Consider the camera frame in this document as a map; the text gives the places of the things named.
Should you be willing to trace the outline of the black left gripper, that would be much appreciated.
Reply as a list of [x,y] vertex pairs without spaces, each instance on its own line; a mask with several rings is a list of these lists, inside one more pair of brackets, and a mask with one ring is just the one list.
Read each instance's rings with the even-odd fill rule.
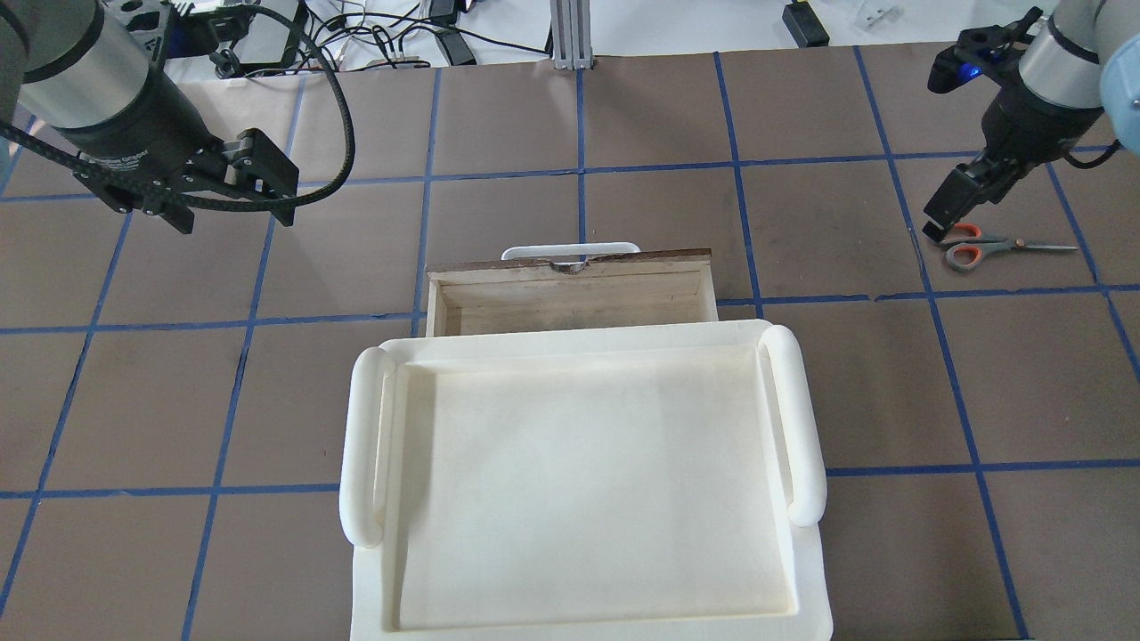
[[[295,198],[300,171],[285,151],[260,129],[241,131],[236,141],[221,141],[207,130],[178,86],[142,86],[127,109],[98,125],[65,127],[62,138],[82,151],[90,162],[122,172],[142,182],[172,182],[182,190],[203,190],[199,177],[223,182],[228,164],[244,198]],[[184,179],[192,169],[194,182]],[[147,216],[192,235],[196,216],[192,208],[163,200],[147,200]]]

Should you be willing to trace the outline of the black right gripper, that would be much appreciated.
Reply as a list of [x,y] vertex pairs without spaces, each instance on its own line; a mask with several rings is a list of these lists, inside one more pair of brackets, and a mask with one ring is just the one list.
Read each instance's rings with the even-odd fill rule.
[[925,204],[925,236],[943,242],[975,206],[997,204],[1039,164],[1062,159],[1101,117],[1100,107],[1067,107],[1026,86],[1005,86],[982,115],[982,157],[953,167]]

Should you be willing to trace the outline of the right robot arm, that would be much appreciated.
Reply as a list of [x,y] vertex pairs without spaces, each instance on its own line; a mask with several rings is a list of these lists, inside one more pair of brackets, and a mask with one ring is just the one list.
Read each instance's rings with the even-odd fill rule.
[[1060,1],[1005,26],[964,29],[928,78],[951,94],[990,78],[997,96],[982,115],[984,147],[958,164],[925,204],[925,236],[940,242],[974,206],[997,203],[1031,170],[1054,161],[1098,167],[1070,152],[1107,115],[1115,149],[1139,151],[1139,7],[1135,1]]

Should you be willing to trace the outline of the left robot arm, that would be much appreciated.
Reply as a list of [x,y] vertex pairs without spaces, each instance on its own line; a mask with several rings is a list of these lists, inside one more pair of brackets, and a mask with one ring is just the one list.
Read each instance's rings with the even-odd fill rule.
[[192,234],[197,193],[264,203],[290,226],[298,167],[256,127],[233,141],[150,59],[101,1],[5,1],[3,115],[28,109],[70,141],[21,146],[68,167],[106,206],[157,216]]

